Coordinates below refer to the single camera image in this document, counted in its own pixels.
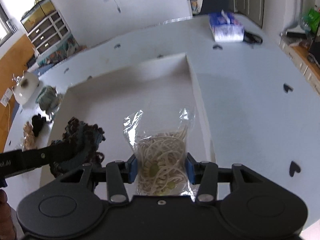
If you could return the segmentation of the person's hand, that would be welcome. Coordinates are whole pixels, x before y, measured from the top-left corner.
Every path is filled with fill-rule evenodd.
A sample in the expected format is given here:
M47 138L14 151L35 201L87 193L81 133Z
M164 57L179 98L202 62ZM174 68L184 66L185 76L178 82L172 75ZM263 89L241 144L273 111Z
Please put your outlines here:
M0 205L0 236L1 240L15 240L16 230L11 218L11 207L5 191L1 190Z

